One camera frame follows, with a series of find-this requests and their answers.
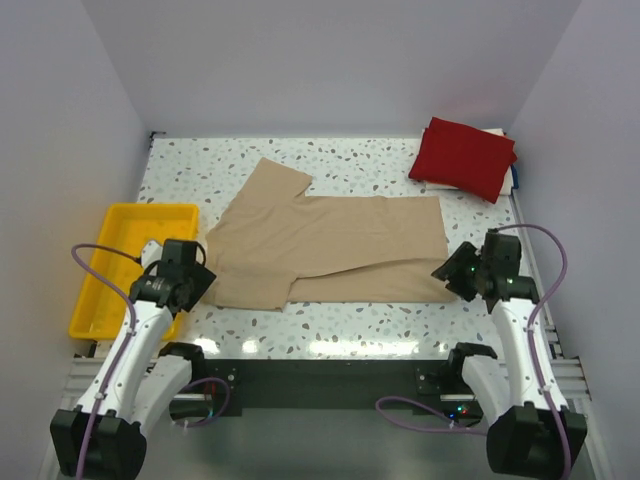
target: white wall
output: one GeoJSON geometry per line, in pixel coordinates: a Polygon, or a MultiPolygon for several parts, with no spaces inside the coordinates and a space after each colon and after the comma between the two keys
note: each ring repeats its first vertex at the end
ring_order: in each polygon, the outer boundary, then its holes
{"type": "Polygon", "coordinates": [[[172,136],[510,125],[580,0],[83,0],[172,136]]]}
{"type": "MultiPolygon", "coordinates": [[[[620,479],[640,470],[639,20],[637,0],[584,0],[510,129],[525,217],[567,247],[552,313],[582,359],[620,479]]],[[[548,286],[559,257],[534,240],[548,286]]]]}
{"type": "Polygon", "coordinates": [[[31,479],[73,354],[70,246],[133,198],[146,139],[79,0],[5,2],[0,65],[0,476],[31,479]]]}

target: yellow bin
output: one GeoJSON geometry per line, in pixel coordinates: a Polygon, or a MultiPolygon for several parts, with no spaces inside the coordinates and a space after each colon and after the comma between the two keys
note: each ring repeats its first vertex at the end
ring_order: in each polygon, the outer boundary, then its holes
{"type": "MultiPolygon", "coordinates": [[[[160,244],[167,238],[195,240],[197,233],[196,205],[116,203],[107,211],[97,243],[137,257],[150,240],[160,244]]],[[[140,265],[102,250],[94,251],[89,265],[126,293],[142,274],[140,265]]],[[[122,325],[125,308],[125,303],[113,290],[87,274],[73,311],[69,335],[73,338],[113,340],[122,325]]],[[[184,315],[176,316],[163,340],[175,338],[184,315]]]]}

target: red cloth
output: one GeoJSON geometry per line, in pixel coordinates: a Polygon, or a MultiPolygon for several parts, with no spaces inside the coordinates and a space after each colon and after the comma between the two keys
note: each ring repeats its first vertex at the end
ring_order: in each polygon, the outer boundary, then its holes
{"type": "Polygon", "coordinates": [[[517,158],[514,145],[507,137],[433,117],[409,178],[451,185],[496,203],[517,158]]]}

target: speckled white tabletop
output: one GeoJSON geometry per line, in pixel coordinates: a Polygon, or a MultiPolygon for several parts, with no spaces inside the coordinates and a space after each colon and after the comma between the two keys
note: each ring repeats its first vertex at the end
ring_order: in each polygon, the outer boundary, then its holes
{"type": "MultiPolygon", "coordinates": [[[[407,178],[420,139],[222,138],[156,139],[139,203],[195,203],[199,240],[219,220],[261,157],[313,175],[308,195],[438,195],[449,252],[464,240],[479,245],[487,229],[514,222],[510,198],[495,205],[460,191],[435,191],[407,178]]],[[[528,274],[526,264],[522,270],[528,274]]],[[[446,358],[457,342],[500,339],[476,299],[449,304],[290,303],[283,312],[200,304],[178,341],[221,358],[446,358]]],[[[110,342],[98,345],[97,355],[110,342]]]]}

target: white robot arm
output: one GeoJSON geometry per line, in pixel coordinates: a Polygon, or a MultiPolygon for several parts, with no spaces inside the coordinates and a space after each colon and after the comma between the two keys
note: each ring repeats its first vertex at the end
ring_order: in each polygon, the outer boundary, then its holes
{"type": "Polygon", "coordinates": [[[122,327],[98,375],[70,410],[58,410],[51,437],[65,475],[133,480],[144,462],[147,435],[174,396],[202,378],[204,354],[196,345],[172,343],[147,369],[162,336],[181,310],[189,311],[215,275],[198,263],[197,242],[148,243],[144,273],[131,286],[122,327]],[[84,440],[88,447],[83,451],[84,440]]]}
{"type": "Polygon", "coordinates": [[[587,434],[585,418],[569,411],[553,376],[533,279],[519,275],[518,237],[489,230],[482,249],[464,242],[433,276],[467,301],[480,294],[496,325],[508,383],[497,355],[484,345],[458,344],[444,376],[474,392],[489,424],[487,457],[494,472],[558,479],[568,473],[587,434]]]}

